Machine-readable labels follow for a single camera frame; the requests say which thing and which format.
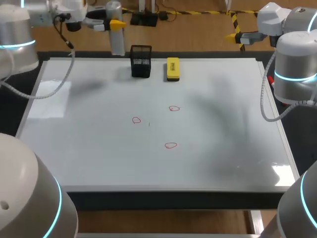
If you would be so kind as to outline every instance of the black cable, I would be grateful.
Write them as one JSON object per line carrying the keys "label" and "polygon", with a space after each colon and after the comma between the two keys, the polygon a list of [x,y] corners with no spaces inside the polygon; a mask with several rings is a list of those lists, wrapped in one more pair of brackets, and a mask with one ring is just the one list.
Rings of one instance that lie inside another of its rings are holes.
{"label": "black cable", "polygon": [[[55,28],[55,30],[58,32],[59,36],[62,38],[62,40],[66,43],[66,45],[70,48],[70,49],[74,49],[74,46],[73,44],[67,40],[63,34],[62,34],[62,30],[63,30],[63,23],[66,19],[70,19],[70,14],[59,14],[59,15],[56,15],[53,19],[53,26]],[[56,26],[56,19],[59,18],[59,22],[60,22],[60,27],[59,27],[59,30]]]}
{"label": "black cable", "polygon": [[168,21],[168,22],[173,22],[173,21],[175,21],[176,18],[177,18],[177,11],[176,11],[176,9],[173,8],[173,7],[171,7],[171,6],[165,6],[165,5],[162,3],[162,0],[159,0],[159,2],[160,2],[160,4],[161,4],[163,7],[169,8],[169,9],[173,9],[173,11],[175,11],[175,18],[174,18],[173,20],[171,20],[171,21]]}
{"label": "black cable", "polygon": [[158,10],[155,13],[159,12],[159,5],[157,4],[157,0],[155,0],[155,6],[158,8]]}

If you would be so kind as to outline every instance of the wooden floor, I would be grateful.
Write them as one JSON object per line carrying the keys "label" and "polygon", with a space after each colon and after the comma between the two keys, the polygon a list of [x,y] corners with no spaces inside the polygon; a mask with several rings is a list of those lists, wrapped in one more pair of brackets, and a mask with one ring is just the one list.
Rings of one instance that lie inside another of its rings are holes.
{"label": "wooden floor", "polygon": [[[157,0],[160,10],[164,7]],[[232,0],[232,10],[259,10],[268,0]],[[137,0],[122,0],[126,8],[137,9]],[[276,0],[282,7],[317,7],[316,0]],[[224,10],[223,0],[165,0],[164,4],[176,10]],[[130,26],[130,14],[124,15],[128,23],[125,29],[126,51],[134,44],[151,45],[153,51],[201,52],[238,51],[238,45],[223,40],[234,33],[230,16],[178,15],[173,22],[159,21],[157,27]],[[253,14],[238,14],[242,32],[257,30]],[[57,33],[52,28],[34,28],[38,51],[67,51]],[[108,34],[83,28],[76,33],[66,33],[67,38],[78,51],[109,51]],[[268,39],[247,51],[271,51]],[[274,216],[275,211],[263,212],[264,224]],[[243,211],[106,211],[80,212],[79,232],[85,233],[224,233],[247,234],[250,232],[247,216]]]}

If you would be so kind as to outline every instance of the gray cylinder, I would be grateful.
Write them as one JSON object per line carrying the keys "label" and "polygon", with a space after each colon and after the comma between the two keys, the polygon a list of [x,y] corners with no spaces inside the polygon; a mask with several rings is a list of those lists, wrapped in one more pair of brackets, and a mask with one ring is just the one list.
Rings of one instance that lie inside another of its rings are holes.
{"label": "gray cylinder", "polygon": [[285,20],[284,34],[293,31],[307,31],[310,22],[312,22],[311,31],[317,29],[317,18],[313,19],[316,12],[317,9],[309,7],[293,9]]}
{"label": "gray cylinder", "polygon": [[309,100],[316,85],[317,43],[314,32],[291,32],[276,47],[274,94],[281,102]]}
{"label": "gray cylinder", "polygon": [[282,196],[278,205],[278,226],[286,238],[317,237],[317,163]]}
{"label": "gray cylinder", "polygon": [[[107,19],[123,21],[121,3],[118,1],[109,1],[106,4]],[[109,39],[111,46],[111,53],[113,55],[124,56],[124,37],[123,29],[118,31],[109,31]]]}
{"label": "gray cylinder", "polygon": [[30,16],[26,9],[15,5],[1,5],[0,14],[0,78],[35,69],[38,57],[31,36]]}

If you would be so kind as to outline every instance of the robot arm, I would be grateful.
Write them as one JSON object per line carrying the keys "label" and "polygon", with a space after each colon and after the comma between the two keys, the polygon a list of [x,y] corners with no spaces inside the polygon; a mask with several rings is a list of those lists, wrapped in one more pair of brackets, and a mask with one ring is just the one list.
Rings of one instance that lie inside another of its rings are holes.
{"label": "robot arm", "polygon": [[13,0],[0,5],[0,79],[38,66],[31,27],[52,26],[60,16],[67,16],[64,22],[69,31],[80,30],[82,24],[95,31],[109,31],[112,54],[125,54],[126,24],[117,1],[88,9],[82,0]]}

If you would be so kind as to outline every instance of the yellow eraser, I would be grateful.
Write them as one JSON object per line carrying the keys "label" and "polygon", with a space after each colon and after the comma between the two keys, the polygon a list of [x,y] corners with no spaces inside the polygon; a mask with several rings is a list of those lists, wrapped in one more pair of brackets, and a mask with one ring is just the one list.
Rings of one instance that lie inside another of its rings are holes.
{"label": "yellow eraser", "polygon": [[179,58],[167,58],[167,80],[179,81]]}

